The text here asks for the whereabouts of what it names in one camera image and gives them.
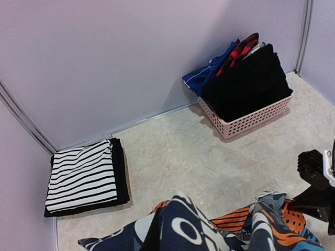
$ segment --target white wall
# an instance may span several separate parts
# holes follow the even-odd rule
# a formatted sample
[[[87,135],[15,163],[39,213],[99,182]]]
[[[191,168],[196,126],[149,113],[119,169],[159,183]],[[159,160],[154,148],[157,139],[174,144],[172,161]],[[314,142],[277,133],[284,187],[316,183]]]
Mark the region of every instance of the white wall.
[[[192,101],[180,78],[259,32],[285,71],[303,1],[3,0],[0,77],[59,147]]]
[[[43,217],[50,156],[0,102],[0,250],[53,250]]]
[[[314,1],[301,76],[335,105],[335,2]]]

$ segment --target floor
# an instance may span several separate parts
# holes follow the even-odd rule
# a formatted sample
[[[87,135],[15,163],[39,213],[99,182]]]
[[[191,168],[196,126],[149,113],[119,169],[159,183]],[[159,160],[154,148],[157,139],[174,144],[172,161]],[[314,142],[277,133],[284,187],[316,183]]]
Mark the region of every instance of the floor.
[[[298,154],[331,149],[335,107],[294,73],[287,80],[294,90],[287,113],[233,141],[224,141],[197,105],[116,134],[125,149],[132,200],[59,218],[59,251],[83,250],[78,239],[109,235],[177,190],[208,218],[246,206],[263,190],[292,196],[304,191],[309,185],[298,174]],[[307,222],[331,250],[335,237],[327,235],[327,223]]]

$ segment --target pink plastic basket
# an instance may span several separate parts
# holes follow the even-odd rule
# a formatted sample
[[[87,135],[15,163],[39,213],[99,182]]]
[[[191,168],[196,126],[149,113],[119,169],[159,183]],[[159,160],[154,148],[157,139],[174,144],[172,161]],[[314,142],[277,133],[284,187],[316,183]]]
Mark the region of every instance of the pink plastic basket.
[[[255,111],[229,123],[225,122],[223,119],[220,119],[216,113],[208,107],[202,98],[198,97],[198,101],[201,108],[212,121],[221,136],[224,139],[229,139],[283,113],[287,108],[291,98],[292,96],[284,98],[276,103],[264,107],[263,109]]]

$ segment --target striped shirt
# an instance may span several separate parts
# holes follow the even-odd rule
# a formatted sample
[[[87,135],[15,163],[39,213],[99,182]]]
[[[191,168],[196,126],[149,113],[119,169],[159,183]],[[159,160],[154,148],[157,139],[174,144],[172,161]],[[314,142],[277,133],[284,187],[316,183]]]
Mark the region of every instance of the striped shirt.
[[[57,212],[117,199],[110,140],[54,155],[46,208]]]

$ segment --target folded clothes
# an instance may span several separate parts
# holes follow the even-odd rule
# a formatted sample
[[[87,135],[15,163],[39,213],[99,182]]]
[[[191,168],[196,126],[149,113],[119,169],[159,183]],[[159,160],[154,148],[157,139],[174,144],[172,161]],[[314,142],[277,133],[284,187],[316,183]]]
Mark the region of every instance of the folded clothes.
[[[119,139],[60,151],[51,158],[45,217],[77,214],[129,201]]]
[[[202,87],[215,77],[222,64],[226,61],[229,54],[235,49],[239,42],[239,39],[232,42],[224,54],[210,60],[207,66],[200,67],[183,76],[182,79],[184,84],[194,91],[197,96],[201,97]]]
[[[204,98],[225,122],[231,122],[290,96],[277,53],[268,44],[203,88]]]
[[[220,70],[217,73],[217,76],[221,75],[226,69],[233,67],[241,61],[251,50],[258,44],[258,33],[251,34],[242,42],[240,42],[236,48],[230,53],[228,59],[221,66]]]

